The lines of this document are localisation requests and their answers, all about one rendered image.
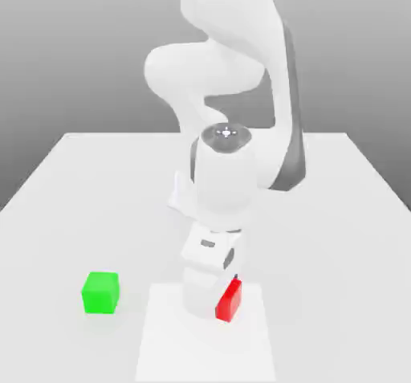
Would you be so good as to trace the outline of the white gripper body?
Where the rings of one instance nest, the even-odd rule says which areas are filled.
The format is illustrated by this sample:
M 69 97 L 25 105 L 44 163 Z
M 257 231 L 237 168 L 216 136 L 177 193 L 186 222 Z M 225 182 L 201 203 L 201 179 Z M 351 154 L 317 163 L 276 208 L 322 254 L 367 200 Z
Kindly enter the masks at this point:
M 216 307 L 238 270 L 227 270 L 220 274 L 185 267 L 182 277 L 182 294 L 185 309 L 202 319 L 213 319 Z

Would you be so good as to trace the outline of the small red cube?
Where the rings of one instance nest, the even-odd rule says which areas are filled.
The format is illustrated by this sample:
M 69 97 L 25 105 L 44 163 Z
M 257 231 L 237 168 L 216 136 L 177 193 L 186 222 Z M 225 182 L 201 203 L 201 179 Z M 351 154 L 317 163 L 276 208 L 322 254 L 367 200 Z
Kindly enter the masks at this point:
M 234 277 L 215 308 L 217 319 L 229 323 L 242 301 L 242 281 Z

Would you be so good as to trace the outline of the small green cube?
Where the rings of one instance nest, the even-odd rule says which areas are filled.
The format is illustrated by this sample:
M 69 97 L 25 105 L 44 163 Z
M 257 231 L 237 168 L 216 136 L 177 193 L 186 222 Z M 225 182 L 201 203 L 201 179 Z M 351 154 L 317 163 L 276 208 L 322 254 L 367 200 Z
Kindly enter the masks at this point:
M 86 313 L 113 314 L 120 298 L 119 275 L 108 271 L 90 272 L 81 296 Z

